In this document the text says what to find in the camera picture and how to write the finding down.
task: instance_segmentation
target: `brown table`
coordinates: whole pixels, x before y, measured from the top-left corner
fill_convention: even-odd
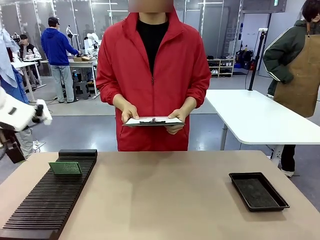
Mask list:
[[[36,153],[0,185],[0,226],[58,153]],[[228,176],[263,172],[290,204],[249,212]],[[319,240],[320,214],[259,151],[100,152],[60,240]]]

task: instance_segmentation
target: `white sleeve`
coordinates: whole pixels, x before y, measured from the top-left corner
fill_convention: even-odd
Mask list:
[[[36,47],[33,48],[33,52],[34,52],[34,58],[36,58],[36,59],[42,58]]]

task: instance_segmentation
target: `red jacket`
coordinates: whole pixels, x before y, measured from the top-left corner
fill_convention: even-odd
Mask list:
[[[101,100],[110,105],[122,94],[136,106],[140,117],[168,116],[187,97],[196,99],[197,108],[205,99],[211,73],[202,39],[194,28],[168,13],[169,27],[158,49],[153,80],[143,41],[136,30],[138,13],[104,33],[98,54],[96,84]],[[176,135],[163,126],[126,127],[116,108],[116,138],[119,151],[187,151],[189,117]]]

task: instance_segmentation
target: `white paper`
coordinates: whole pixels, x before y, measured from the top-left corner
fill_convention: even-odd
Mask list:
[[[140,122],[143,123],[149,123],[153,119],[155,119],[156,122],[164,122],[166,124],[182,124],[183,122],[179,120],[178,118],[172,118],[169,119],[167,116],[149,116],[149,117],[140,117],[139,119],[130,118],[125,125],[138,125]]]

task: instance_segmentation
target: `man in blue jacket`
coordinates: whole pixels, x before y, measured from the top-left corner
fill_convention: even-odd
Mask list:
[[[44,30],[41,36],[42,49],[49,60],[51,73],[55,80],[56,95],[59,103],[64,103],[64,93],[61,86],[61,76],[64,80],[66,91],[66,102],[73,103],[77,100],[74,97],[73,80],[69,67],[67,51],[73,55],[81,54],[70,46],[67,37],[59,32],[59,20],[55,17],[49,17],[49,28]]]

